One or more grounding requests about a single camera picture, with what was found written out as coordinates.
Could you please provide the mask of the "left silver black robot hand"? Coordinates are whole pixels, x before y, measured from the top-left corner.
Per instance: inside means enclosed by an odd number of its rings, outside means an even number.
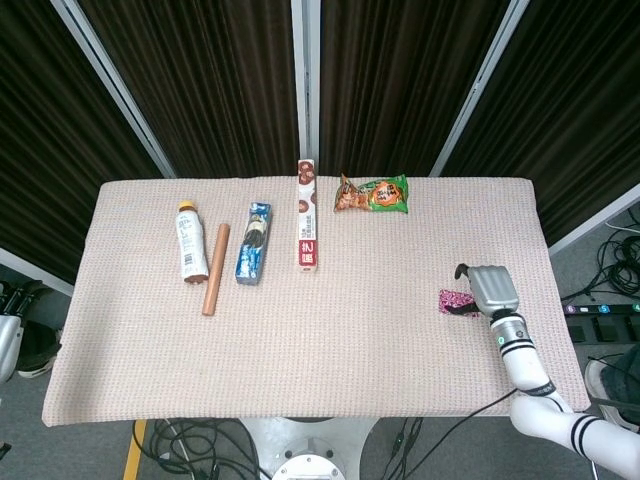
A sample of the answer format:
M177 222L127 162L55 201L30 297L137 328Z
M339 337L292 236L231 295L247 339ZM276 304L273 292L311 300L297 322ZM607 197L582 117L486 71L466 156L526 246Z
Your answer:
M46 290L41 280L30 280L12 287L2 282L1 292L1 382L6 383L16 368L23 333L25 312Z

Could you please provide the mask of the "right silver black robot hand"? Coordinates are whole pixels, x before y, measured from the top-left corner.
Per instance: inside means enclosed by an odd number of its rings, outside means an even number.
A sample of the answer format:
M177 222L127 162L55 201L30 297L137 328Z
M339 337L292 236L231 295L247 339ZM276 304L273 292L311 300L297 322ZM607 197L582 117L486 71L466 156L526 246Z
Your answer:
M473 300L461 305L445 304L444 310L454 315L483 314L492 317L499 311L516 312L519 297L512 278L504 266L476 266L459 264L454 272L456 280L465 276L469 281Z

